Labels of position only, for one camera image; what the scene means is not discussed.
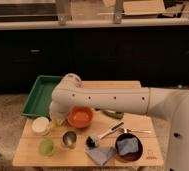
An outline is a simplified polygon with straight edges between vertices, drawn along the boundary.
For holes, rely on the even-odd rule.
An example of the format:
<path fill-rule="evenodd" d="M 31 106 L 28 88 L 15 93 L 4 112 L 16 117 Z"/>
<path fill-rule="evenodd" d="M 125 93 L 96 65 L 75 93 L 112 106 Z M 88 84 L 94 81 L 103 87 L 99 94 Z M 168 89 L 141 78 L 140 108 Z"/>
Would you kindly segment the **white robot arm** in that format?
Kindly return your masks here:
<path fill-rule="evenodd" d="M 53 89 L 49 112 L 60 120 L 75 106 L 164 119 L 170 123 L 165 171 L 189 171 L 189 89 L 84 88 L 69 73 Z"/>

